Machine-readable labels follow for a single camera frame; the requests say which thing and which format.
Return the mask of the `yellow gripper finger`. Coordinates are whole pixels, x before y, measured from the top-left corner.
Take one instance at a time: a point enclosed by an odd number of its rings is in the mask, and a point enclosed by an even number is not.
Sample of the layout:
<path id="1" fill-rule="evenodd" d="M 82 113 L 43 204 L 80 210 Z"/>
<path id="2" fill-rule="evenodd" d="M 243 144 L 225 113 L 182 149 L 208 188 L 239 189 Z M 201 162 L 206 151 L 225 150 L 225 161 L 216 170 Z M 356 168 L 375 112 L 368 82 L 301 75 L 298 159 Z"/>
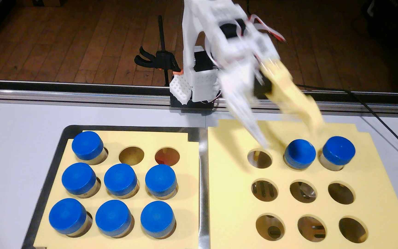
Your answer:
<path id="1" fill-rule="evenodd" d="M 282 113 L 298 117 L 312 133 L 320 133 L 325 127 L 322 113 L 316 101 L 304 94 L 279 59 L 260 62 L 262 74 L 272 83 L 266 97 L 279 106 Z"/>

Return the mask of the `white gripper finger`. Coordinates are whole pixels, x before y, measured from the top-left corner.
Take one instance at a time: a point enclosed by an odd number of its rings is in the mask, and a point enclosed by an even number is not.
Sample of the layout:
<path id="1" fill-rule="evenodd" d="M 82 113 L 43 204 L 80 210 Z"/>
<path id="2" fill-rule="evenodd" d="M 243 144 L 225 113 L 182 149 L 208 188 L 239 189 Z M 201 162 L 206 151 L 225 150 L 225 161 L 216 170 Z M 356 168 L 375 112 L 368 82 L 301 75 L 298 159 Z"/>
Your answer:
<path id="1" fill-rule="evenodd" d="M 269 144 L 251 109 L 254 84 L 253 65 L 230 65 L 219 69 L 219 83 L 229 112 L 265 149 Z"/>

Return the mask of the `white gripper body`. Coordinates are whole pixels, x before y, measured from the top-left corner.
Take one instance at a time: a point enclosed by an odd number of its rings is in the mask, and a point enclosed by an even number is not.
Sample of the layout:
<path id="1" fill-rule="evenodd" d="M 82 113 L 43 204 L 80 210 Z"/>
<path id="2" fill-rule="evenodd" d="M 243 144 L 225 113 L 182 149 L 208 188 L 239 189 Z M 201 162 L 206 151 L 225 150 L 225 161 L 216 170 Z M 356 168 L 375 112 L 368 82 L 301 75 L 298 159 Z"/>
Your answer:
<path id="1" fill-rule="evenodd" d="M 230 30 L 230 37 L 213 48 L 213 60 L 217 63 L 218 70 L 230 65 L 253 65 L 255 75 L 253 96 L 258 98 L 270 93 L 272 83 L 262 74 L 260 62 L 266 59 L 279 59 L 279 54 L 270 38 L 273 36 L 279 41 L 279 32 L 259 17 L 249 17 L 247 20 L 242 20 L 242 24 L 237 21 L 224 24 L 224 30 Z"/>

